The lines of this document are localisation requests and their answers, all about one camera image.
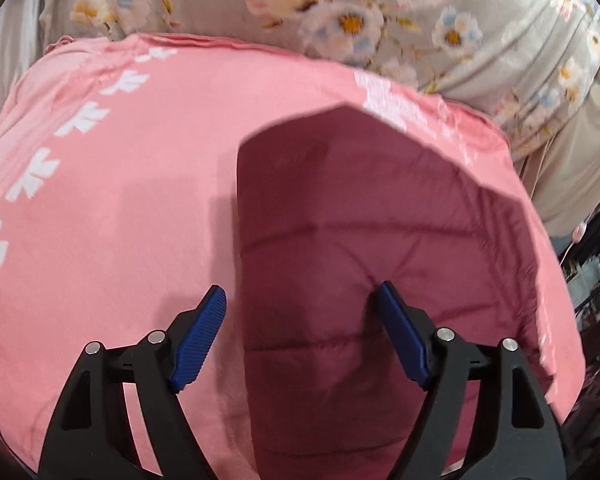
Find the maroon quilted puffer jacket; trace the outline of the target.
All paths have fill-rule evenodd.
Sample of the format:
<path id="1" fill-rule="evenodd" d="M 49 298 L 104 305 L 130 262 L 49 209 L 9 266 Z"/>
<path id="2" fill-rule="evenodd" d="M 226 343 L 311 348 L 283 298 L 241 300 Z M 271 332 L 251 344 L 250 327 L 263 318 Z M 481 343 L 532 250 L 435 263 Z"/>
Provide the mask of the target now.
<path id="1" fill-rule="evenodd" d="M 281 122 L 237 156 L 251 435 L 265 479 L 383 479 L 424 393 L 370 295 L 390 282 L 477 344 L 512 337 L 542 387 L 524 208 L 376 117 Z"/>

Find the cluttered clothes shelves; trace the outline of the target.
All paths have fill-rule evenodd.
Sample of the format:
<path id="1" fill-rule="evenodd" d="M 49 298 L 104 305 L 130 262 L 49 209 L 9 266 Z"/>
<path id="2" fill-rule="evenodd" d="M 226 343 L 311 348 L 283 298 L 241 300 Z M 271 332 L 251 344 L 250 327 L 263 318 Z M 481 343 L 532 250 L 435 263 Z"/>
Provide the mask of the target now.
<path id="1" fill-rule="evenodd" d="M 585 358 L 584 384 L 600 373 L 600 211 L 585 221 L 582 240 L 569 236 L 552 240 L 573 303 Z"/>

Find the pink printed towel blanket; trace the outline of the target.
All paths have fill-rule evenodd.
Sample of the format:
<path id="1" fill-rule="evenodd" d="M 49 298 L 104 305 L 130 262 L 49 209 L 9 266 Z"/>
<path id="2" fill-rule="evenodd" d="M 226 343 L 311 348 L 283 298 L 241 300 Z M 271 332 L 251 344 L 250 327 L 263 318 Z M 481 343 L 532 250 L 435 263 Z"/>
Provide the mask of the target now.
<path id="1" fill-rule="evenodd" d="M 222 479 L 264 479 L 251 435 L 240 304 L 237 156 L 262 130 L 353 107 L 524 208 L 538 263 L 542 387 L 559 418 L 584 381 L 573 306 L 498 127 L 362 70 L 226 39 L 56 44 L 0 119 L 0 427 L 30 466 L 84 344 L 134 344 L 214 284 L 227 315 L 181 401 Z"/>

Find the beige hanging cloth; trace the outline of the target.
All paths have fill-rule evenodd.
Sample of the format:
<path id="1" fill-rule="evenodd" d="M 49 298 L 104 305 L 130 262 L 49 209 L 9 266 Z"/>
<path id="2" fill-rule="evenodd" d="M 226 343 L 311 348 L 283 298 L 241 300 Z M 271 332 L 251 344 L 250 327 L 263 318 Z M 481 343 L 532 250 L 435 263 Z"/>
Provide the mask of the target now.
<path id="1" fill-rule="evenodd" d="M 569 236 L 600 210 L 600 69 L 580 110 L 519 175 L 551 237 Z"/>

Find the grey floral bed sheet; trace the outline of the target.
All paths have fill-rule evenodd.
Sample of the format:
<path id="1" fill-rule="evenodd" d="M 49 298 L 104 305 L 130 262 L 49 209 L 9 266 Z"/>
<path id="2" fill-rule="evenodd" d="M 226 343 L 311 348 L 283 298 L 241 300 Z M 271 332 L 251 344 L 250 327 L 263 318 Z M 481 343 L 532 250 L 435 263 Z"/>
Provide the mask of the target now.
<path id="1" fill-rule="evenodd" d="M 43 0 L 46 44 L 136 32 L 235 38 L 370 70 L 490 115 L 522 159 L 600 68 L 596 0 Z"/>

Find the white satin curtain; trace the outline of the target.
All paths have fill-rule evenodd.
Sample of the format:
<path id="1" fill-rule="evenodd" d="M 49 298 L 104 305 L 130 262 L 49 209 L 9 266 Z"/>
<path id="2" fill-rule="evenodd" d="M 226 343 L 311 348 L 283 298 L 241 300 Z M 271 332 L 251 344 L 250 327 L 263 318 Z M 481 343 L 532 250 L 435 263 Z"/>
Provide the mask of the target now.
<path id="1" fill-rule="evenodd" d="M 0 7 L 0 113 L 12 87 L 41 56 L 42 0 L 5 0 Z"/>

